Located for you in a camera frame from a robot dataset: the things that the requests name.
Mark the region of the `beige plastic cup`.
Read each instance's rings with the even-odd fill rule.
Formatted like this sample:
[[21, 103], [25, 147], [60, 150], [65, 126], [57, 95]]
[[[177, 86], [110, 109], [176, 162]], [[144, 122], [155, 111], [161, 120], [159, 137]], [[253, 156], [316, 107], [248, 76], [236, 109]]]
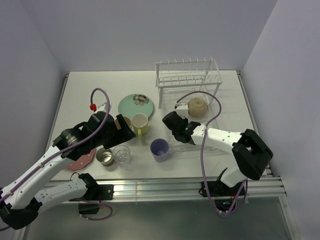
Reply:
[[126, 117], [126, 116], [123, 116], [123, 119], [124, 119], [125, 123], [127, 124], [127, 126], [129, 128], [131, 128], [132, 127], [131, 119], [129, 117]]

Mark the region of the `yellow-green faceted mug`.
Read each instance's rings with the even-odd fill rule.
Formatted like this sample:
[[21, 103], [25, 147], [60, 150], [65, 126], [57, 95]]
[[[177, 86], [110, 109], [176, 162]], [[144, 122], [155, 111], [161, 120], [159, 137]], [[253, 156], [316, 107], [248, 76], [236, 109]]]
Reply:
[[135, 134], [140, 138], [149, 130], [149, 119], [143, 113], [137, 113], [131, 118], [131, 124]]

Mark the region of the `purple plastic cup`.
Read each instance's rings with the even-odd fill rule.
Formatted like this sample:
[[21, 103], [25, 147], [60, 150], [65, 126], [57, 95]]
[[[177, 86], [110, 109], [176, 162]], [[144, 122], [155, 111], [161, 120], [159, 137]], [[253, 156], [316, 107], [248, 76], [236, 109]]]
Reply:
[[162, 163], [169, 157], [170, 145], [166, 140], [158, 138], [151, 143], [150, 151], [154, 160]]

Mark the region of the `floral ceramic bowl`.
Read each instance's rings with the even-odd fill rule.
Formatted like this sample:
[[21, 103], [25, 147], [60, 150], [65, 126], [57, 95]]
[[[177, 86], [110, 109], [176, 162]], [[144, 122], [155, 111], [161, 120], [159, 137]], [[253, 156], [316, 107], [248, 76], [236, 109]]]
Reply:
[[188, 114], [193, 118], [202, 118], [208, 111], [208, 105], [200, 97], [192, 98], [188, 101]]

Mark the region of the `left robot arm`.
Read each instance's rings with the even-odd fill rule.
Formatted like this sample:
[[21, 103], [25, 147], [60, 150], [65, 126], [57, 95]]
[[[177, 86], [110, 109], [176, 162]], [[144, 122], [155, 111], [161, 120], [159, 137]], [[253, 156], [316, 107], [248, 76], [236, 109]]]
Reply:
[[91, 150], [99, 146], [109, 149], [136, 137], [121, 114], [115, 119], [99, 111], [88, 121], [63, 130], [41, 159], [0, 190], [2, 221], [19, 230], [32, 223], [40, 213], [62, 202], [75, 199], [89, 201], [97, 197], [99, 185], [88, 173], [49, 189], [43, 189], [43, 186]]

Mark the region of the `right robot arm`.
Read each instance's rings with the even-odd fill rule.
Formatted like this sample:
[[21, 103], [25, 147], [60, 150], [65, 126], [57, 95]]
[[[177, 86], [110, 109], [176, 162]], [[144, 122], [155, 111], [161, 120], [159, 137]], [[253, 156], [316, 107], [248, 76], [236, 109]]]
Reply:
[[233, 155], [235, 165], [226, 167], [215, 181], [208, 181], [212, 197], [236, 194], [244, 180], [258, 181], [274, 154], [261, 137], [252, 129], [231, 132], [188, 121], [175, 111], [163, 117], [162, 122], [174, 138], [184, 144], [211, 147]]

